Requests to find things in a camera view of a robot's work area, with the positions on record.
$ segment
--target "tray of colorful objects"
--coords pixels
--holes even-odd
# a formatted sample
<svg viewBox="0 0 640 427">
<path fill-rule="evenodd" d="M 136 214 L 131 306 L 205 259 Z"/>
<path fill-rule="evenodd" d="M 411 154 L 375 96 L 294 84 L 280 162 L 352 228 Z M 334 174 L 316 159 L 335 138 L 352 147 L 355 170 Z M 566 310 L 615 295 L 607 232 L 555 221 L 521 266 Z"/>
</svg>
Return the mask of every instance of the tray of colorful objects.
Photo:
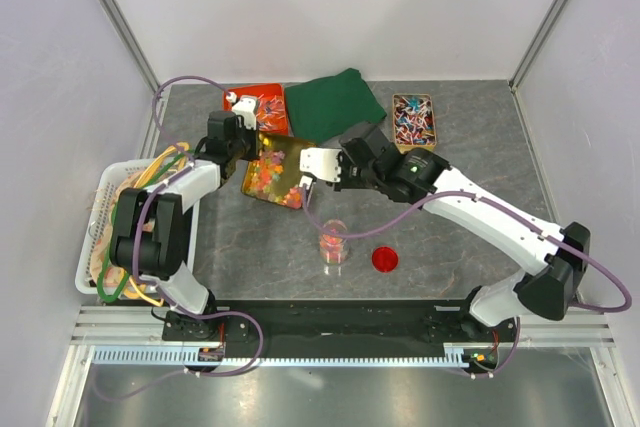
<svg viewBox="0 0 640 427">
<path fill-rule="evenodd" d="M 280 84 L 246 85 L 229 89 L 235 92 L 238 98 L 243 95 L 251 95 L 258 98 L 258 110 L 256 121 L 260 132 L 288 135 L 289 121 L 287 120 L 287 108 L 284 103 L 284 90 Z M 226 98 L 222 99 L 224 110 L 231 110 L 231 104 Z"/>
<path fill-rule="evenodd" d="M 279 134 L 261 132 L 259 136 L 260 158 L 249 163 L 242 193 L 291 209 L 301 208 L 300 153 L 315 144 Z"/>
<path fill-rule="evenodd" d="M 433 150 L 436 146 L 436 124 L 433 102 L 428 94 L 394 94 L 393 137 L 400 152 L 415 147 Z"/>
</svg>

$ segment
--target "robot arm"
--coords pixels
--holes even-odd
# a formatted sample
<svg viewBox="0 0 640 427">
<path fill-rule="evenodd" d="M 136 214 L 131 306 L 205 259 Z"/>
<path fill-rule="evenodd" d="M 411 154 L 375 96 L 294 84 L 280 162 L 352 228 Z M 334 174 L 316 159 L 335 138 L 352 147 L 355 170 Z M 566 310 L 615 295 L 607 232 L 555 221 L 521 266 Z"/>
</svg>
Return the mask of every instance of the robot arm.
<svg viewBox="0 0 640 427">
<path fill-rule="evenodd" d="M 170 299 L 194 314 L 215 313 L 215 296 L 201 285 L 186 265 L 184 240 L 188 211 L 205 195 L 215 192 L 235 172 L 236 162 L 258 158 L 255 111 L 258 100 L 243 96 L 232 112 L 212 112 L 207 136 L 188 166 L 191 170 L 158 194 L 149 210 L 140 243 L 139 278 L 157 285 Z M 114 265 L 133 275 L 135 230 L 142 205 L 157 185 L 125 189 L 118 199 L 109 256 Z"/>
<path fill-rule="evenodd" d="M 577 223 L 566 229 L 531 216 L 480 188 L 443 158 L 424 149 L 401 154 L 380 129 L 361 123 L 340 139 L 341 149 L 302 151 L 300 167 L 335 190 L 370 188 L 394 202 L 416 203 L 440 192 L 460 196 L 436 198 L 424 210 L 462 225 L 499 248 L 521 270 L 494 284 L 474 290 L 468 314 L 484 326 L 524 313 L 561 320 L 573 299 L 586 265 L 545 238 L 561 239 L 587 253 L 589 231 Z M 500 209 L 482 199 L 493 201 Z M 542 234 L 515 220 L 511 212 L 539 228 Z"/>
</svg>

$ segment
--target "reflective floor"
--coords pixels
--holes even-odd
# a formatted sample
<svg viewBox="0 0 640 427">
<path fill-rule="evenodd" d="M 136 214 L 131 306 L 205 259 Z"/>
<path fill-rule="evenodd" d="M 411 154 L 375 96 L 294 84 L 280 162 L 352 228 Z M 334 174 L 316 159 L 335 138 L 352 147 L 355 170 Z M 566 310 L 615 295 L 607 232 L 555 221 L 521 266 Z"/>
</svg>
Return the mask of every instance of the reflective floor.
<svg viewBox="0 0 640 427">
<path fill-rule="evenodd" d="M 118 396 L 175 367 L 94 366 Z M 129 399 L 85 395 L 78 426 L 612 426 L 588 350 L 517 352 L 493 380 L 436 369 L 258 368 L 240 377 L 182 376 Z"/>
</svg>

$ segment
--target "red jar lid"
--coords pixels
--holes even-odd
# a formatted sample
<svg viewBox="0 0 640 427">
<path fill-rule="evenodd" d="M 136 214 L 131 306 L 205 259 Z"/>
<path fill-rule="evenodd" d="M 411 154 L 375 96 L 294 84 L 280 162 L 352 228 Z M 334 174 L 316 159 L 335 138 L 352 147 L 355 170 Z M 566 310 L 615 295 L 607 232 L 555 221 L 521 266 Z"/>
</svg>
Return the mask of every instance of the red jar lid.
<svg viewBox="0 0 640 427">
<path fill-rule="evenodd" d="M 391 272 L 398 265 L 398 254 L 391 247 L 382 246 L 373 251 L 371 256 L 373 266 L 379 272 Z"/>
</svg>

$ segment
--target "green cloth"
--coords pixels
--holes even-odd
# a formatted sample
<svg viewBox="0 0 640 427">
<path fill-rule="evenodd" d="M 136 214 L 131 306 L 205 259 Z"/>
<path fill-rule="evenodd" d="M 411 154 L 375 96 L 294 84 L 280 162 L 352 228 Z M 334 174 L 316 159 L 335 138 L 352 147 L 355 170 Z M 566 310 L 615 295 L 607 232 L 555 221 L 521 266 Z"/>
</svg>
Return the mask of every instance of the green cloth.
<svg viewBox="0 0 640 427">
<path fill-rule="evenodd" d="M 387 115 L 356 69 L 287 87 L 284 95 L 293 135 L 316 145 Z"/>
</svg>

